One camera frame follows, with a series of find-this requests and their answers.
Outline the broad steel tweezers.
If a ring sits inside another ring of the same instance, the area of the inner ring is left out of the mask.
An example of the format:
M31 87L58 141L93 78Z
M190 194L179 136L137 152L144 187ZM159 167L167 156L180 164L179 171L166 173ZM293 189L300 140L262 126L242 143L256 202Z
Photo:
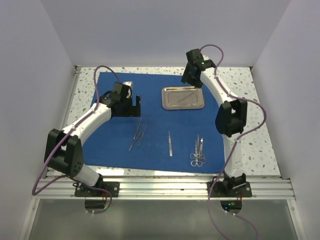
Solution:
M133 140L135 140L136 137L137 137L137 134L138 134L138 130L139 130L141 121L142 121L142 118L140 117L139 120L138 120L138 122L137 122L137 126L136 126L136 130L135 130L135 134L134 134Z

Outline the fine steel tweezers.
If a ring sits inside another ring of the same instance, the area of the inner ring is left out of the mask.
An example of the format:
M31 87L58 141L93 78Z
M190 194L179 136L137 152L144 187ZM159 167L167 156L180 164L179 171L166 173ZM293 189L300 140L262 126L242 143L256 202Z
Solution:
M141 133L140 140L139 140L139 144L138 144L139 147L141 146L143 137L144 137L144 135L145 135L146 127L147 127L147 124L144 126L143 131L142 131L142 133Z

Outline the blue surgical drape cloth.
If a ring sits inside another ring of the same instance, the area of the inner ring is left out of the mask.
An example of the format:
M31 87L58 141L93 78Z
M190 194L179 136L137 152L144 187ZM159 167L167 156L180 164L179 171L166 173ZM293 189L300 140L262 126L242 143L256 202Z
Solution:
M133 82L133 94L141 96L141 116L113 117L102 124L82 146L87 165L128 169L218 173L224 166L223 138L215 119L219 106L205 86L202 87L204 107L201 109L166 110L162 105L162 89L181 86L177 75L119 73L122 82ZM144 137L128 152L142 118L138 132ZM170 131L173 156L169 155ZM206 163L191 166L190 154L195 152L197 136L203 138Z

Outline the steel scissors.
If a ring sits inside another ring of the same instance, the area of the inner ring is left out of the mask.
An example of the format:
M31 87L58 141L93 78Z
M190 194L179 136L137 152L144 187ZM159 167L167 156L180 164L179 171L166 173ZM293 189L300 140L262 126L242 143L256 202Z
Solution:
M194 153L190 154L191 166L192 167L202 167L206 163L205 155L203 154L204 140L203 138L198 139L195 142Z

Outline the steel hemostat forceps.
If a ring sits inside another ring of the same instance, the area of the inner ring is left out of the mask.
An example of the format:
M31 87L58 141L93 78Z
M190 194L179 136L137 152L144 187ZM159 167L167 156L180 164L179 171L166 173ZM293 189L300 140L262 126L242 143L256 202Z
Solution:
M198 140L198 152L199 152L199 160L198 161L191 161L192 163L202 163L202 164L205 164L206 163L206 159L205 159L205 156L203 154L203 145L204 145L204 141L203 141L203 138L200 138L199 135L197 135L197 139Z

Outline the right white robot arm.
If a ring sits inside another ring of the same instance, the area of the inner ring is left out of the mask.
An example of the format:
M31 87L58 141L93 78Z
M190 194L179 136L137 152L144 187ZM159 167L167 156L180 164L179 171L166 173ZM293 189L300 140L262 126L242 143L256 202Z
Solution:
M225 164L221 174L223 180L215 178L212 190L220 196L235 196L247 182L241 157L241 141L237 137L243 133L247 123L248 103L231 97L233 92L215 75L216 65L212 60L205 59L200 49L188 51L186 58L181 82L196 88L206 86L218 104L215 127L222 135Z

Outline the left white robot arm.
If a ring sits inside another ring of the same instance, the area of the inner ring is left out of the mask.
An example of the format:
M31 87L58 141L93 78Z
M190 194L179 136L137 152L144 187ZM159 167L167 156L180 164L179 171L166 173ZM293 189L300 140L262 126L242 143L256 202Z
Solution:
M102 124L115 117L140 117L141 97L133 105L132 81L115 82L112 90L99 97L82 118L62 130L53 129L47 137L47 166L86 185L92 196L103 193L100 174L84 163L83 145Z

